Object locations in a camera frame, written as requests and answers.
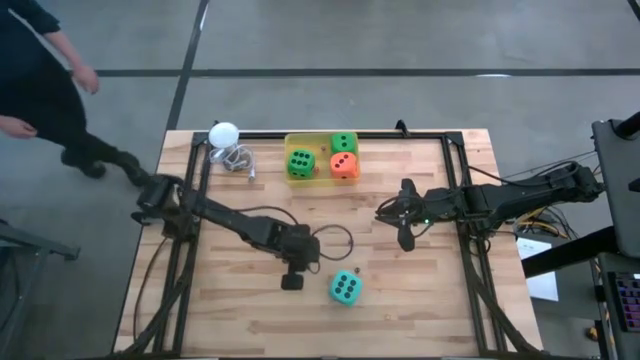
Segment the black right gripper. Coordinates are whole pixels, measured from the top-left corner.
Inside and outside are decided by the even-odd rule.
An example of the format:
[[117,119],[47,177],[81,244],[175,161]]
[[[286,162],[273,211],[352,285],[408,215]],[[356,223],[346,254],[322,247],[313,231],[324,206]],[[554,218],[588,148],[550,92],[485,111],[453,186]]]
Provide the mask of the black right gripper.
[[[404,202],[404,217],[411,225],[452,222],[462,215],[462,191],[459,189],[435,188],[420,196],[414,182],[403,178],[399,198]],[[397,241],[405,252],[415,249],[415,236],[410,224],[398,228]]]

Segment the teal foam die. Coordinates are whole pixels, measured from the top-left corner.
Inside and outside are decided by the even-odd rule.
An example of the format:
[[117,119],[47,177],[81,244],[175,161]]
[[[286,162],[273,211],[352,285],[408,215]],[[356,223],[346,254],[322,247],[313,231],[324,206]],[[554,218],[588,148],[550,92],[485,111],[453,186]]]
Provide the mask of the teal foam die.
[[354,273],[339,271],[329,286],[330,297],[345,306],[352,307],[362,292],[362,280]]

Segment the orange foam die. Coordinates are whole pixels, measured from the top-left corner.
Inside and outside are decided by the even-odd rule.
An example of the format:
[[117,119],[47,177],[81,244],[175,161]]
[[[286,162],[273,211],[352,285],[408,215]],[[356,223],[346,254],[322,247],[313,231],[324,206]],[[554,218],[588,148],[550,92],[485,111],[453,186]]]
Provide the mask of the orange foam die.
[[358,157],[351,152],[335,153],[330,158],[330,174],[336,179],[355,179],[360,175]]

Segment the green foam die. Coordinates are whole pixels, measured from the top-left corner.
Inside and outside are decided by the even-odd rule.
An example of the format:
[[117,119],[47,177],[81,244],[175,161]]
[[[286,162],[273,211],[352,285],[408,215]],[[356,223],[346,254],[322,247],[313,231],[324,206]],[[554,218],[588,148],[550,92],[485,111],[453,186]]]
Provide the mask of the green foam die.
[[353,132],[339,132],[330,136],[330,147],[333,153],[356,153],[358,146],[357,134]]
[[287,173],[294,179],[311,179],[314,176],[315,155],[308,149],[293,150],[287,160]]

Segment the yellow translucent plastic tray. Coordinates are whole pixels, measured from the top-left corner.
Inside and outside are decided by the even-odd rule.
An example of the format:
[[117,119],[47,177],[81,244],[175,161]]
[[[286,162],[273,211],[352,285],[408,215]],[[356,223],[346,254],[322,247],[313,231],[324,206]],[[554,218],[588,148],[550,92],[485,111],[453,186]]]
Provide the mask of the yellow translucent plastic tray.
[[[336,179],[330,174],[330,158],[333,154],[330,147],[330,136],[334,133],[291,133],[285,136],[285,175],[286,181],[293,188],[303,187],[335,187],[335,186],[351,186],[355,185],[360,180],[361,166],[360,166],[360,154],[359,154],[359,138],[357,151],[354,153],[359,160],[360,175],[355,179]],[[326,147],[326,151],[320,150],[321,146]],[[314,176],[311,179],[294,179],[287,173],[287,160],[289,154],[295,149],[308,149],[315,155],[315,168]]]

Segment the white round-topped stand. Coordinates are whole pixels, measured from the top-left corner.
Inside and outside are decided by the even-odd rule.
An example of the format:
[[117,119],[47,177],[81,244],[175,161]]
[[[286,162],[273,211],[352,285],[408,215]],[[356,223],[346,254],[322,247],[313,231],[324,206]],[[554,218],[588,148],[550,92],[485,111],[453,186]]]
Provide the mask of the white round-topped stand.
[[239,129],[230,122],[215,124],[208,133],[208,141],[218,149],[226,149],[235,146],[239,140]]

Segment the white paper sheet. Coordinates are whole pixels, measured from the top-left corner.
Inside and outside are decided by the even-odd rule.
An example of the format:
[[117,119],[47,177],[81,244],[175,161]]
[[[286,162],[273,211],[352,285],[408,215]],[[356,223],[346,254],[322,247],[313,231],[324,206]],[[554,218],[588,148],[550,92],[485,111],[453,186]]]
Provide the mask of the white paper sheet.
[[[518,237],[516,240],[518,254],[522,260],[550,250],[552,245],[546,242]],[[538,275],[526,280],[529,295],[532,298],[558,302],[558,288],[554,272]]]

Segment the black stand leg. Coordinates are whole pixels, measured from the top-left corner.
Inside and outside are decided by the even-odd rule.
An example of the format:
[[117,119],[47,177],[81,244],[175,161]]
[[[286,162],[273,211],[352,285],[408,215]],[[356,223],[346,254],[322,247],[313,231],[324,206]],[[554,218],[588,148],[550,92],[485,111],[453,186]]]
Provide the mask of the black stand leg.
[[530,256],[522,261],[522,267],[525,277],[531,278],[588,261],[601,253],[617,252],[615,229],[607,227]]

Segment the dark grey laptop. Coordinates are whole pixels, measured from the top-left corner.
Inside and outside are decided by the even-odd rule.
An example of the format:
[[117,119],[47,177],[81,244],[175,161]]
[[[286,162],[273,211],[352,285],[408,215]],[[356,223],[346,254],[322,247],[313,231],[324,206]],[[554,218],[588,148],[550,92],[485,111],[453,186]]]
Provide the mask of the dark grey laptop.
[[640,111],[592,124],[619,251],[640,258]]

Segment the backlit keyboard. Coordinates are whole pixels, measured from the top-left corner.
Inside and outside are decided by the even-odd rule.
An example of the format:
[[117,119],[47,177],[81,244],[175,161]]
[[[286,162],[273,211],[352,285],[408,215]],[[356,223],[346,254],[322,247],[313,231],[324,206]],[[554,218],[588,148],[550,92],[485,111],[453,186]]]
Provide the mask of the backlit keyboard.
[[613,293],[626,332],[640,332],[640,274],[613,272]]

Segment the grey metal cart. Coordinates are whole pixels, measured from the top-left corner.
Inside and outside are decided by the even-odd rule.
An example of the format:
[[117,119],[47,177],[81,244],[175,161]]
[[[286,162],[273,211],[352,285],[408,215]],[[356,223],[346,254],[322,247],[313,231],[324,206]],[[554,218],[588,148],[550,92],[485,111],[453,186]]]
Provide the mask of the grey metal cart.
[[0,221],[0,270],[8,265],[14,274],[14,300],[0,321],[0,360],[9,360],[25,324],[29,299],[47,257],[57,254],[76,260],[80,248],[15,228]]

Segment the person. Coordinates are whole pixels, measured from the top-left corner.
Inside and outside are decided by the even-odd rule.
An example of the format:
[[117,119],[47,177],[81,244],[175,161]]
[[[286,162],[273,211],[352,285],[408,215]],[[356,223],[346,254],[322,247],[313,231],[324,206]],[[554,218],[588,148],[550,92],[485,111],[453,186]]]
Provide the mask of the person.
[[36,0],[0,0],[0,131],[62,147],[61,162],[100,179],[106,164],[141,187],[149,175],[131,153],[87,130],[78,90],[99,90],[99,78]]

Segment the black metal table frame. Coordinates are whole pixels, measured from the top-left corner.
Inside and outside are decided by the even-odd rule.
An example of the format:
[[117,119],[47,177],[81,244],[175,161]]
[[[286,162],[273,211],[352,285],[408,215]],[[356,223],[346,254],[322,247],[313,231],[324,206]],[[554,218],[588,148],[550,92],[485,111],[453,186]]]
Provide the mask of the black metal table frame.
[[[478,340],[493,340],[489,316],[472,317],[455,226],[434,226],[418,237],[413,251],[405,252],[395,229],[374,218],[403,178],[420,190],[458,184],[462,159],[477,167],[475,182],[489,181],[497,167],[486,130],[439,139],[364,132],[361,178],[337,187],[291,187],[281,133],[248,132],[244,140],[255,154],[256,180],[213,168],[208,195],[232,208],[308,224],[318,233],[326,258],[319,273],[306,275],[302,290],[284,291],[281,261],[224,228],[202,224],[187,313],[170,314],[156,344],[162,353],[316,360],[475,356]],[[431,249],[440,249],[440,255],[433,256]],[[352,307],[329,295],[339,271],[362,280]]]

